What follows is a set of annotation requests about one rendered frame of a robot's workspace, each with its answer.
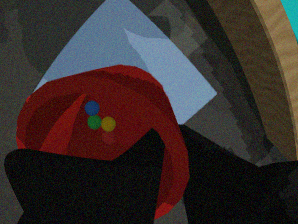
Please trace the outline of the yellow marble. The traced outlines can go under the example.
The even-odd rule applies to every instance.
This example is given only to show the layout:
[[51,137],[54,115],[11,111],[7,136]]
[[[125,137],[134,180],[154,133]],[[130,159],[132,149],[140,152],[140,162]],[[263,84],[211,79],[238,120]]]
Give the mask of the yellow marble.
[[102,119],[101,125],[104,131],[112,131],[112,129],[116,127],[116,121],[114,121],[112,117],[105,117],[105,119]]

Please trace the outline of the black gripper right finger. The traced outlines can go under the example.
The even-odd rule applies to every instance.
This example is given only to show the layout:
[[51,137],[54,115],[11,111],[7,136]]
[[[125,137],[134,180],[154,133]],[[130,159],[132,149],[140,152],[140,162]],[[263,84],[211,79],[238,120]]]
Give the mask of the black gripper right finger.
[[274,202],[298,194],[298,160],[257,167],[188,125],[178,127],[188,148],[188,224],[261,224]]

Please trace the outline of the green marble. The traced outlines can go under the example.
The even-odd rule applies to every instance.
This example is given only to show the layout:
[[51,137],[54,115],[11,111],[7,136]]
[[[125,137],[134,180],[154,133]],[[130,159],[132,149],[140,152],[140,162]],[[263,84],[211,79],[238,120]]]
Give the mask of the green marble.
[[88,116],[89,128],[97,129],[101,127],[101,117],[100,116]]

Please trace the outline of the blue marble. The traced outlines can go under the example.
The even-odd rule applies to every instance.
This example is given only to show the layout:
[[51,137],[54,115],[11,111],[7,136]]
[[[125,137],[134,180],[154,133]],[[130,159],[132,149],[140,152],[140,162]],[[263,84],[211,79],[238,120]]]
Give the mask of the blue marble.
[[85,105],[85,112],[88,113],[88,116],[96,116],[100,112],[100,105],[96,101],[88,101]]

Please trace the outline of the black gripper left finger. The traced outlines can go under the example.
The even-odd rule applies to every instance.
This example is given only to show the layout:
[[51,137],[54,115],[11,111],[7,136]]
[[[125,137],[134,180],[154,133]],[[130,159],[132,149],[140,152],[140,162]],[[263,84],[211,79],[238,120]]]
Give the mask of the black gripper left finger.
[[164,149],[152,128],[112,161],[20,148],[5,156],[4,169],[23,210],[102,224],[153,224]]

